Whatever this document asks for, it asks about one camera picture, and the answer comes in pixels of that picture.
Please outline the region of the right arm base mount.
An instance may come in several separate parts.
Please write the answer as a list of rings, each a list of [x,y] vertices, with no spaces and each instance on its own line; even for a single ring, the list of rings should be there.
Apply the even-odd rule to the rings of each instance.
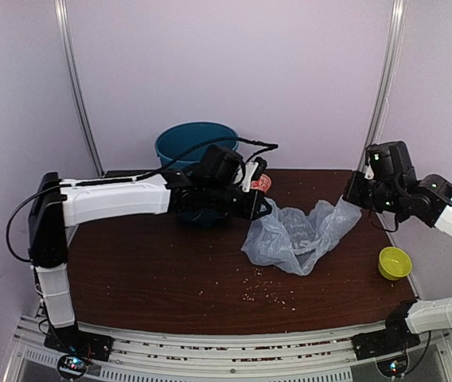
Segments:
[[[420,358],[411,363],[408,350],[421,344],[420,336],[412,333],[405,321],[416,299],[401,302],[384,321],[384,328],[369,333],[359,333],[352,337],[353,350],[358,361],[377,359],[399,353],[392,359],[377,361],[379,372],[391,380],[403,379],[413,373],[422,363],[431,344],[431,331],[428,331],[426,345]]]

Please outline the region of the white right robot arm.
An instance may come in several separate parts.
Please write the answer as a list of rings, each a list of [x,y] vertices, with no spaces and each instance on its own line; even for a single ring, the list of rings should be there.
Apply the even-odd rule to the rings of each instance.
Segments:
[[[348,180],[343,199],[369,212],[391,212],[395,226],[411,216],[452,238],[452,184],[431,174],[408,183],[400,174],[389,181],[368,179],[359,171]],[[396,351],[412,334],[452,329],[452,297],[403,303],[386,320],[379,343]]]

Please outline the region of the translucent grey plastic bag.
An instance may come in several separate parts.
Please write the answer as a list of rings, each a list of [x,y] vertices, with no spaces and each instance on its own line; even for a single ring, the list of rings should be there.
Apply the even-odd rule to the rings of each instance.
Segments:
[[[271,212],[251,222],[241,251],[257,266],[275,266],[298,276],[309,275],[362,217],[359,207],[342,199],[334,205],[319,200],[309,213],[267,202]]]

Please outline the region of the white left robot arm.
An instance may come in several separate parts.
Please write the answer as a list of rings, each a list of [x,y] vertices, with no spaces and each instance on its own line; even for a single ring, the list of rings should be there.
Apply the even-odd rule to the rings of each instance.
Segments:
[[[171,170],[148,178],[117,177],[61,180],[47,173],[29,214],[29,258],[41,286],[56,342],[78,353],[86,337],[76,326],[67,274],[66,229],[94,220],[138,214],[210,209],[227,216],[258,220],[271,213],[263,191],[250,186],[190,179]]]

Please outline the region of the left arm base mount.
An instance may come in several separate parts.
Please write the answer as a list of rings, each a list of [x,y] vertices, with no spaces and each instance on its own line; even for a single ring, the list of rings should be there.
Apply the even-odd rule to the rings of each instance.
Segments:
[[[109,361],[113,338],[80,330],[76,323],[56,328],[48,318],[38,324],[45,335],[44,347],[60,353],[56,371],[64,380],[83,377],[95,361]]]

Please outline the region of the teal plastic trash bin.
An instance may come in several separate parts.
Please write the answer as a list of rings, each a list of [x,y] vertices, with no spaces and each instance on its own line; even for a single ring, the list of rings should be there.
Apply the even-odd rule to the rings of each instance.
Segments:
[[[155,142],[155,152],[162,165],[175,159],[192,146],[214,138],[236,138],[238,134],[220,123],[183,123],[161,133]],[[177,214],[180,222],[195,228],[211,228],[225,220],[225,216],[210,209]]]

